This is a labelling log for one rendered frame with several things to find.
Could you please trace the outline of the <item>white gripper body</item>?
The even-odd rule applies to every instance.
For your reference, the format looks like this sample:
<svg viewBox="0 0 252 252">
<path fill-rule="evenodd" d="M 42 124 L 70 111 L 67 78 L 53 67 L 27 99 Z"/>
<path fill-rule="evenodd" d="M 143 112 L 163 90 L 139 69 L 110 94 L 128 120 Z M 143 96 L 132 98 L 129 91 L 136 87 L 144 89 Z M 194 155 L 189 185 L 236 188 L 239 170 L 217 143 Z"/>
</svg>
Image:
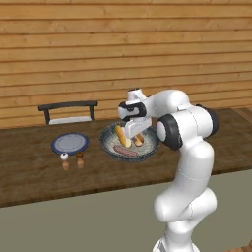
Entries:
<svg viewBox="0 0 252 252">
<path fill-rule="evenodd" d="M 152 125 L 151 117 L 133 117 L 126 116 L 124 118 L 125 135 L 127 138 L 132 139 L 134 136 L 140 134 Z"/>
</svg>

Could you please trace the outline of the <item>long golden bun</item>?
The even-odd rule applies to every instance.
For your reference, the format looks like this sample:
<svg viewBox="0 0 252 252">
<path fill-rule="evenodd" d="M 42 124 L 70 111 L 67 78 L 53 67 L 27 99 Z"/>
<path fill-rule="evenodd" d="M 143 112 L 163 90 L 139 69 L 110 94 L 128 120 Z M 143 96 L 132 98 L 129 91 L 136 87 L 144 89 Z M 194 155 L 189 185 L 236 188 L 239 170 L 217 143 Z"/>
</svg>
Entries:
<svg viewBox="0 0 252 252">
<path fill-rule="evenodd" d="M 131 147 L 131 140 L 126 137 L 122 127 L 119 125 L 116 125 L 115 132 L 116 132 L 116 135 L 117 135 L 121 145 L 123 147 L 130 148 Z"/>
</svg>

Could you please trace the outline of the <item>brown-topped wooden shaker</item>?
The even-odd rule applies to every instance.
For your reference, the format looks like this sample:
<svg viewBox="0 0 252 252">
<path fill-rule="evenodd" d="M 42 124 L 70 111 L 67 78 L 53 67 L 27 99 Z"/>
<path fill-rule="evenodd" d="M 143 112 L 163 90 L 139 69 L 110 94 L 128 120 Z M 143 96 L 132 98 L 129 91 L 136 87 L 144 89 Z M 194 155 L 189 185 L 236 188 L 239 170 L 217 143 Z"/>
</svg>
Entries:
<svg viewBox="0 0 252 252">
<path fill-rule="evenodd" d="M 78 168 L 84 168 L 84 159 L 83 159 L 84 153 L 83 152 L 76 152 L 76 158 L 77 158 L 77 166 Z"/>
</svg>

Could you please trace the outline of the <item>blue-rimmed white plate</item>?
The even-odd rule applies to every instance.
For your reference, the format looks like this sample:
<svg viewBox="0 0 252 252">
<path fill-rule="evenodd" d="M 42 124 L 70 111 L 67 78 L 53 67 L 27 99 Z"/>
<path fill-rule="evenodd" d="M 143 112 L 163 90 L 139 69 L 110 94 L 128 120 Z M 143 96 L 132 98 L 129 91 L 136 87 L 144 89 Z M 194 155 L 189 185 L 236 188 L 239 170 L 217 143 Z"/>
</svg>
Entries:
<svg viewBox="0 0 252 252">
<path fill-rule="evenodd" d="M 76 152 L 84 151 L 90 144 L 89 138 L 78 132 L 70 132 L 56 137 L 51 142 L 51 150 L 58 155 L 63 153 L 73 156 Z"/>
</svg>

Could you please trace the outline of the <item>short golden bun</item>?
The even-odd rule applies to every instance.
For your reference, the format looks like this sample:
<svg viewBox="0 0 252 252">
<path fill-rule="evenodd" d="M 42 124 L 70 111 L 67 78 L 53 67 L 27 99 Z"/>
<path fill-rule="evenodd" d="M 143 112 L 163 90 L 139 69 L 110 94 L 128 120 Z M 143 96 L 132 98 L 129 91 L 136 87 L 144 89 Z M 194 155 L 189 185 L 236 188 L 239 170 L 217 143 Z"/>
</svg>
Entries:
<svg viewBox="0 0 252 252">
<path fill-rule="evenodd" d="M 133 138 L 134 144 L 137 147 L 141 147 L 144 144 L 144 137 L 141 136 L 140 134 L 137 134 L 134 138 Z"/>
</svg>

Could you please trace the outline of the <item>pink-brown sausage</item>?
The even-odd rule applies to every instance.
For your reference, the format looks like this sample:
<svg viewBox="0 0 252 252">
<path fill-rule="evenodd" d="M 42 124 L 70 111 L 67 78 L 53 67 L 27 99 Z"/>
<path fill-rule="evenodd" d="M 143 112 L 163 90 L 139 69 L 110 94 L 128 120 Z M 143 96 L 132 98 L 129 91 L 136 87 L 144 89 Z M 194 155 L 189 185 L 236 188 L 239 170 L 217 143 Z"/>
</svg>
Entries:
<svg viewBox="0 0 252 252">
<path fill-rule="evenodd" d="M 122 146 L 119 146 L 119 145 L 115 145 L 113 147 L 113 149 L 117 153 L 119 153 L 119 154 L 121 154 L 123 156 L 127 156 L 127 157 L 137 157 L 138 156 L 138 154 L 136 152 L 133 152 L 133 151 L 131 151 L 131 150 L 127 149 L 127 148 L 124 148 Z"/>
</svg>

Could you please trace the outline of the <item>white-topped wooden shaker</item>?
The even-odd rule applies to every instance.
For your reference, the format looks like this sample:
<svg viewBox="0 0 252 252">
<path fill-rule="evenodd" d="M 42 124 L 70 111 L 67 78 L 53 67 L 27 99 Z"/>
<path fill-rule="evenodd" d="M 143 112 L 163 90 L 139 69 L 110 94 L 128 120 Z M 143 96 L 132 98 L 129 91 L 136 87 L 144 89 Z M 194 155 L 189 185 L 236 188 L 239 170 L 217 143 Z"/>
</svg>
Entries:
<svg viewBox="0 0 252 252">
<path fill-rule="evenodd" d="M 60 155 L 60 158 L 62 160 L 62 167 L 65 171 L 69 169 L 69 161 L 68 161 L 68 154 L 67 153 L 62 153 Z"/>
</svg>

